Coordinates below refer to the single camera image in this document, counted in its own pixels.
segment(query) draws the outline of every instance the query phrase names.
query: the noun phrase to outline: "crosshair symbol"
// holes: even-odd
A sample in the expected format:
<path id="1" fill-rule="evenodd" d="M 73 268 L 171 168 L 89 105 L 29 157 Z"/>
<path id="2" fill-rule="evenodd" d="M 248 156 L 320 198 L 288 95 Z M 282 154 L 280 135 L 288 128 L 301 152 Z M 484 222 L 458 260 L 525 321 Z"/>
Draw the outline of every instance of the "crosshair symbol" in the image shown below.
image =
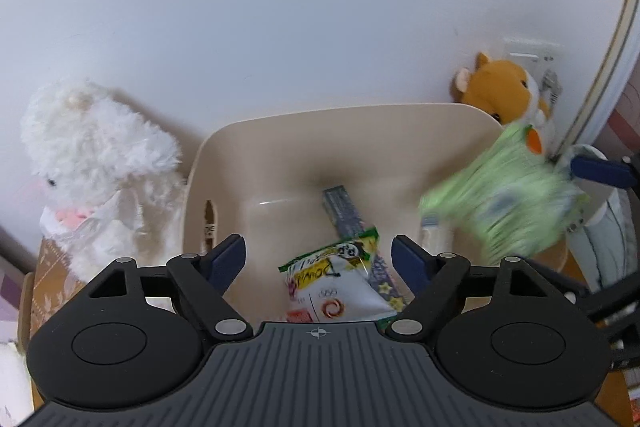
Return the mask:
<path id="1" fill-rule="evenodd" d="M 323 330 L 322 328 L 316 328 L 315 330 L 308 331 L 308 333 L 314 336 L 316 339 L 320 339 L 320 337 L 324 337 L 327 333 L 331 333 L 331 331 Z"/>

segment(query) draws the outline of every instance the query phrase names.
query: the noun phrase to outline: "gray ribbed panel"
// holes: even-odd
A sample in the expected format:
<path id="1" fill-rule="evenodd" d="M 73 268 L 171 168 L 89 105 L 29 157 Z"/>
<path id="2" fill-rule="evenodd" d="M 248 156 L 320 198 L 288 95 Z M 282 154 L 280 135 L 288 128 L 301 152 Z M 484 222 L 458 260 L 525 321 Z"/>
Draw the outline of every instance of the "gray ribbed panel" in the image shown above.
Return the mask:
<path id="1" fill-rule="evenodd" d="M 255 339 L 213 350 L 169 397 L 121 412 L 47 404 L 28 427 L 611 427 L 592 404 L 551 413 L 489 406 L 451 385 L 417 344 L 372 323 L 267 324 Z"/>

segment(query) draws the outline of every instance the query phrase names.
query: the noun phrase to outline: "silver screw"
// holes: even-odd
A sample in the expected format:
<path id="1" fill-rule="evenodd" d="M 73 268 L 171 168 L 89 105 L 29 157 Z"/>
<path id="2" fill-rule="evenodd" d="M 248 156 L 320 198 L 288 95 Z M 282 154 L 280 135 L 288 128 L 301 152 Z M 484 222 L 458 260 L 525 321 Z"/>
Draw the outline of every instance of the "silver screw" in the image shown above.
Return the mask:
<path id="1" fill-rule="evenodd" d="M 216 331 L 221 335 L 237 335 L 246 330 L 246 324 L 238 319 L 225 319 L 216 324 Z"/>
<path id="2" fill-rule="evenodd" d="M 415 335 L 422 331 L 422 324 L 413 319 L 400 319 L 391 324 L 391 329 L 398 335 Z"/>

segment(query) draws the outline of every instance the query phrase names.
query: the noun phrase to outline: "plush toy head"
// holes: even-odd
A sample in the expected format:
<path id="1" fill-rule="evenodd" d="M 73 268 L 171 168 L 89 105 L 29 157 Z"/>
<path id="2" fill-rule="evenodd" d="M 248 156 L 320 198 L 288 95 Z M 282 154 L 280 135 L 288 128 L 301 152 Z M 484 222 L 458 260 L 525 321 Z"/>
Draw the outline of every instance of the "plush toy head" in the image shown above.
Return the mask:
<path id="1" fill-rule="evenodd" d="M 60 207 L 99 206 L 127 184 L 179 163 L 173 136 L 88 81 L 41 87 L 21 124 L 33 172 Z"/>
<path id="2" fill-rule="evenodd" d="M 549 109 L 540 99 L 538 84 L 527 71 L 509 60 L 491 60 L 478 54 L 476 72 L 461 69 L 456 87 L 460 102 L 490 114 L 502 125 L 519 120 L 542 125 Z"/>

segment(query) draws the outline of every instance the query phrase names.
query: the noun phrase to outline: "yellow star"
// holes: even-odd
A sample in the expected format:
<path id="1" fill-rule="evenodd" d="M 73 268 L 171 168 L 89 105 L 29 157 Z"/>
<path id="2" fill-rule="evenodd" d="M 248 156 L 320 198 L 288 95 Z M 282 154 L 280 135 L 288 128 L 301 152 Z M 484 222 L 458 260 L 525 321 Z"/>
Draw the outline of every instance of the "yellow star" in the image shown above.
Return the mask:
<path id="1" fill-rule="evenodd" d="M 390 291 L 391 286 L 389 286 L 389 283 L 383 282 L 380 286 L 378 286 L 378 293 L 385 293 L 389 295 Z"/>
<path id="2" fill-rule="evenodd" d="M 402 299 L 399 297 L 391 297 L 389 299 L 389 304 L 391 305 L 391 307 L 393 309 L 395 309 L 398 313 L 400 313 L 402 311 L 402 309 L 404 309 L 404 302 L 402 302 Z"/>

